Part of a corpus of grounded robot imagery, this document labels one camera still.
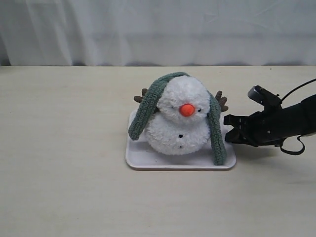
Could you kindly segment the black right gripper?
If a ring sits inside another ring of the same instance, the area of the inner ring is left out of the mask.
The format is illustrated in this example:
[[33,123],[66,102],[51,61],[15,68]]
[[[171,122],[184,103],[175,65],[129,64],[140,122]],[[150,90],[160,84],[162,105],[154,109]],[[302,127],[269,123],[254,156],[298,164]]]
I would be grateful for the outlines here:
[[[264,114],[250,122],[248,120],[249,116],[229,114],[223,117],[223,124],[234,128],[242,128],[246,125],[247,134],[258,145],[300,135],[306,128],[306,112],[302,108],[285,108],[271,114]],[[237,129],[227,132],[225,141],[249,145],[248,139]]]

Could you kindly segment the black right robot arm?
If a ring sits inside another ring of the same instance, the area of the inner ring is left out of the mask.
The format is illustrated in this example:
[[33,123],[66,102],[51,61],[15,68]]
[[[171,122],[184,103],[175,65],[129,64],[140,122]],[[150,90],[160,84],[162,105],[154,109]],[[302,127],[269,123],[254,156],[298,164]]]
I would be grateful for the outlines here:
[[316,96],[312,95],[287,108],[281,100],[263,100],[264,109],[248,116],[226,115],[224,125],[233,128],[225,141],[254,147],[280,146],[289,137],[307,136],[316,132]]

